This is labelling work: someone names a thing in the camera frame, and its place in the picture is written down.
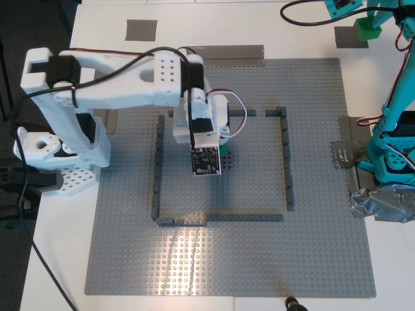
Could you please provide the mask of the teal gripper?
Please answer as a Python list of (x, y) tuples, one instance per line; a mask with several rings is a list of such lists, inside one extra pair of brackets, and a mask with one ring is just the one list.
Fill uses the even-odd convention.
[(367, 0), (366, 8), (369, 12), (376, 12), (372, 14), (372, 28), (377, 29), (383, 23), (387, 22), (393, 17), (393, 11), (401, 4), (400, 0)]

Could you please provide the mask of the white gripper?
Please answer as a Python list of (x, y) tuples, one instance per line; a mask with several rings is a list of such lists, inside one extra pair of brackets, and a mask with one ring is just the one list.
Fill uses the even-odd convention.
[(217, 146), (222, 133), (229, 134), (228, 100), (224, 95), (206, 95), (199, 88), (191, 91), (191, 116), (187, 112), (187, 93), (173, 110), (173, 136), (179, 144), (194, 137), (195, 146)]

